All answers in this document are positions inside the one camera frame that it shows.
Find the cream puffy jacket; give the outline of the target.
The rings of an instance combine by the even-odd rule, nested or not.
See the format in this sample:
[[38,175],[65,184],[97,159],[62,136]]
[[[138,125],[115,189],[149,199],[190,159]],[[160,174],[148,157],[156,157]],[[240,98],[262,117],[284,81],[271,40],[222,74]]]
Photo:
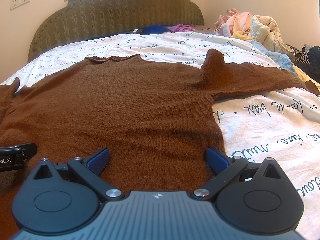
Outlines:
[[295,51],[284,43],[279,26],[271,16],[253,15],[249,36],[267,50],[285,54],[292,62],[295,60]]

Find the white script-print duvet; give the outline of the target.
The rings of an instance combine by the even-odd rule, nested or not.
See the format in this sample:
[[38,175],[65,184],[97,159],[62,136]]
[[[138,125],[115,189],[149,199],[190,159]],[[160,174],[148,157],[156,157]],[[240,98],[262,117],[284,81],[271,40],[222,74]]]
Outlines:
[[[121,34],[59,46],[15,73],[22,86],[66,69],[87,56],[131,56],[200,67],[209,49],[226,62],[278,67],[248,41],[197,32],[152,35]],[[319,239],[319,97],[299,88],[219,100],[213,105],[228,155],[252,162],[276,159],[304,202],[298,232]]]

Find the light blue bed sheet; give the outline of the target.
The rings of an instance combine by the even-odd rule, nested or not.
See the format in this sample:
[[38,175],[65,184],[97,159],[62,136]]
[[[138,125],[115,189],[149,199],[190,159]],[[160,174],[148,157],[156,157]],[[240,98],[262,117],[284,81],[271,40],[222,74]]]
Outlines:
[[286,54],[267,50],[261,43],[257,41],[248,41],[248,42],[253,46],[255,46],[255,48],[257,48],[259,51],[264,53],[266,56],[271,58],[281,69],[285,69],[291,75],[293,75],[294,77],[297,77],[297,74],[293,68],[293,63]]

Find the brown knit sweater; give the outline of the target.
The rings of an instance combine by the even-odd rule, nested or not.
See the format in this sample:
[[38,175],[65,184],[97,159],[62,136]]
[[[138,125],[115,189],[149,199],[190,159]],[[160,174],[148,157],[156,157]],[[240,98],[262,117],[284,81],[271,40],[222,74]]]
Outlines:
[[286,70],[226,63],[215,49],[200,68],[88,57],[30,87],[2,85],[1,145],[33,142],[38,152],[1,174],[1,239],[17,231],[11,201],[41,158],[63,163],[105,147],[101,177],[121,191],[192,191],[213,176],[206,148],[226,153],[214,103],[288,88],[305,90]]

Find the blue garment near headboard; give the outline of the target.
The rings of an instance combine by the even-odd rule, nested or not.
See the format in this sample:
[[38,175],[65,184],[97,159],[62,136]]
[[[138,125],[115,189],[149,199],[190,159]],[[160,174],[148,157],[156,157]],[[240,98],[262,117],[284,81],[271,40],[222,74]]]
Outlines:
[[132,34],[139,34],[139,35],[151,35],[151,34],[162,34],[162,33],[170,33],[171,30],[160,26],[160,25],[150,25],[145,28],[134,29]]

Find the purple garment near headboard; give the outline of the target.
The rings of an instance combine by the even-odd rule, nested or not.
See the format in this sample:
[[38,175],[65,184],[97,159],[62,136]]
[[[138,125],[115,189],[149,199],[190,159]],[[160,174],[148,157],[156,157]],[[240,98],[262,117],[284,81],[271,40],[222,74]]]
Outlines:
[[187,24],[178,24],[178,25],[171,25],[171,26],[166,26],[167,29],[169,29],[171,32],[191,32],[194,31],[191,25]]

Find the yellow cloth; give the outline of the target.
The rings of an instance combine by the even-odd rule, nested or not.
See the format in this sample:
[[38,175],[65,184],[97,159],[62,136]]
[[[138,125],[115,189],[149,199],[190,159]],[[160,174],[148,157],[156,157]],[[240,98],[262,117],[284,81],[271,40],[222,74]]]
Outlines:
[[253,41],[253,38],[251,38],[249,35],[244,35],[241,31],[235,31],[232,35],[232,38],[237,38],[243,41]]

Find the olive green upholstered headboard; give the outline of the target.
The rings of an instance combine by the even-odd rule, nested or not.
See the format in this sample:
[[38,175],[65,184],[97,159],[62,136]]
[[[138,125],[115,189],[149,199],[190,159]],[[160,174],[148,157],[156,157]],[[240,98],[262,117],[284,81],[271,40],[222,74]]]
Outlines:
[[200,8],[191,0],[68,0],[37,29],[28,61],[72,42],[180,23],[204,24]]

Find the white double wall socket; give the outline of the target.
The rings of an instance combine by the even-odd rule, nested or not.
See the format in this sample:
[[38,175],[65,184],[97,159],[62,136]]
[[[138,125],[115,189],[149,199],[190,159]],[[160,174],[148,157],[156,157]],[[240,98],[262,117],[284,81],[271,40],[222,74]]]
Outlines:
[[14,10],[17,7],[20,7],[29,2],[30,0],[10,0],[10,10]]

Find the black patterned clothes pile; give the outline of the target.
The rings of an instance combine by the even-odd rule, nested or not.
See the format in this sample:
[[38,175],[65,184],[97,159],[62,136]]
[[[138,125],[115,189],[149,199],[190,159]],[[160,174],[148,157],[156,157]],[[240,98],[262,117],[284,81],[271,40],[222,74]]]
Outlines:
[[305,45],[302,50],[287,44],[295,52],[294,65],[319,83],[319,46]]

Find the pink clothes pile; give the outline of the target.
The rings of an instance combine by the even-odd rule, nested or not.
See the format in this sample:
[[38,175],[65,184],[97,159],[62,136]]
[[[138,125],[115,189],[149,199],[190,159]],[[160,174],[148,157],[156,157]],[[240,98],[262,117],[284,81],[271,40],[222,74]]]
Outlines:
[[253,15],[250,12],[238,12],[236,9],[227,10],[225,15],[220,15],[214,23],[214,34],[232,37],[234,33],[249,35]]

